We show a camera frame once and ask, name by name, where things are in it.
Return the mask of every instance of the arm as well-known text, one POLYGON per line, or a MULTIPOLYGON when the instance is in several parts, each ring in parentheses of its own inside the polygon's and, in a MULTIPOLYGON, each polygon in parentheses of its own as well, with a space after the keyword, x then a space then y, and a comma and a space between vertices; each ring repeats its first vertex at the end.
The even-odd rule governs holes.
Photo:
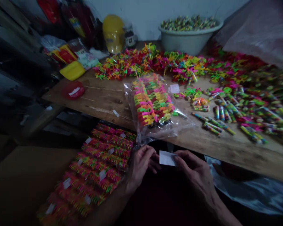
POLYGON ((139 149, 130 166, 129 172, 112 194, 86 219, 83 226, 108 226, 112 225, 124 210, 130 197, 140 186, 147 168, 155 174, 159 164, 150 158, 159 159, 154 148, 145 145, 139 149))
POLYGON ((242 226, 218 196, 209 165, 189 151, 177 151, 174 154, 178 155, 174 157, 178 167, 214 217, 224 226, 242 226))

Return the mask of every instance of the hand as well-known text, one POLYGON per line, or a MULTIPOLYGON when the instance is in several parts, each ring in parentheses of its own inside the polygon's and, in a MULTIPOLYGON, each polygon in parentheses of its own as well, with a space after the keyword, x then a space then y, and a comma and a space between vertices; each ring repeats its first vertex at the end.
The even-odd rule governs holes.
POLYGON ((192 188, 205 200, 209 211, 224 226, 242 226, 219 198, 208 164, 189 151, 176 151, 174 160, 187 176, 192 188))
POLYGON ((160 170, 161 166, 152 159, 159 160, 159 155, 155 149, 149 145, 141 147, 133 157, 133 162, 130 166, 126 178, 126 192, 132 195, 135 190, 141 185, 142 179, 149 168, 153 173, 157 173, 156 169, 160 170))
POLYGON ((212 205, 218 198, 218 194, 209 165, 188 150, 176 151, 174 154, 178 155, 174 157, 174 160, 179 169, 185 173, 192 188, 206 201, 206 204, 212 205))

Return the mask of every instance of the red bag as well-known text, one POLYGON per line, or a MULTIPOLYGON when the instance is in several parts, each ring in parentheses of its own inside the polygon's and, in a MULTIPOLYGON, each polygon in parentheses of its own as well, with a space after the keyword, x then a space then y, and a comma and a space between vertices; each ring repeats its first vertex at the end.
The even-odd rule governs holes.
POLYGON ((52 24, 61 23, 59 5, 57 3, 57 0, 37 0, 37 2, 47 19, 52 24))

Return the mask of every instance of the yellow helmet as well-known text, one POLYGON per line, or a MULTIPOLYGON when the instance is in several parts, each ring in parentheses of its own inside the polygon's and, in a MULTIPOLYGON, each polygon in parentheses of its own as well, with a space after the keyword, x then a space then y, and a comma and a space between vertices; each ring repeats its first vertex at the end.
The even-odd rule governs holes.
POLYGON ((120 53, 125 44, 123 21, 117 15, 107 15, 103 21, 103 34, 110 53, 120 53))

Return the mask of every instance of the person's hand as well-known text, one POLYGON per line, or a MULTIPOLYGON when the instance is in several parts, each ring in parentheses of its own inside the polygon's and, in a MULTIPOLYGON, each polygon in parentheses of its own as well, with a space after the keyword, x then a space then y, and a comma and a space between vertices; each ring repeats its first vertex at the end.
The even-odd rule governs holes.
POLYGON ((174 154, 178 155, 174 156, 174 160, 179 169, 185 173, 192 188, 207 204, 211 205, 218 194, 209 165, 188 150, 176 151, 174 154))
POLYGON ((161 166, 150 158, 159 160, 159 155, 156 153, 155 149, 149 145, 141 147, 134 154, 133 161, 126 178, 126 192, 128 194, 133 194, 141 185, 142 179, 148 168, 155 174, 157 173, 156 170, 161 169, 161 166))

